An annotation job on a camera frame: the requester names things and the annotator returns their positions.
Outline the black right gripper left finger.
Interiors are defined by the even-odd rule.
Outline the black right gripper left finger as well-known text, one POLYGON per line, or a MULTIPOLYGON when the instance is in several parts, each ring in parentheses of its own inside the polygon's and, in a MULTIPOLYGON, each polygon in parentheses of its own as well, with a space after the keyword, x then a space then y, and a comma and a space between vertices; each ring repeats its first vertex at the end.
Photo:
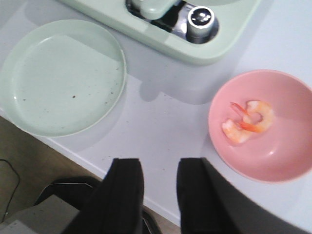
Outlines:
POLYGON ((65 234, 140 234, 144 181, 136 158, 117 159, 65 234))

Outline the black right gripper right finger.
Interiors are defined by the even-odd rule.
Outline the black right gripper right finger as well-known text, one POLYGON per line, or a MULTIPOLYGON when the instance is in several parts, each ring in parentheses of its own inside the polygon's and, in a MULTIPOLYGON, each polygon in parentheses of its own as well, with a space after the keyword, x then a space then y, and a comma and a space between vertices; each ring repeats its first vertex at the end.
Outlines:
POLYGON ((182 158, 176 195, 183 234, 304 234, 234 188, 205 158, 182 158))

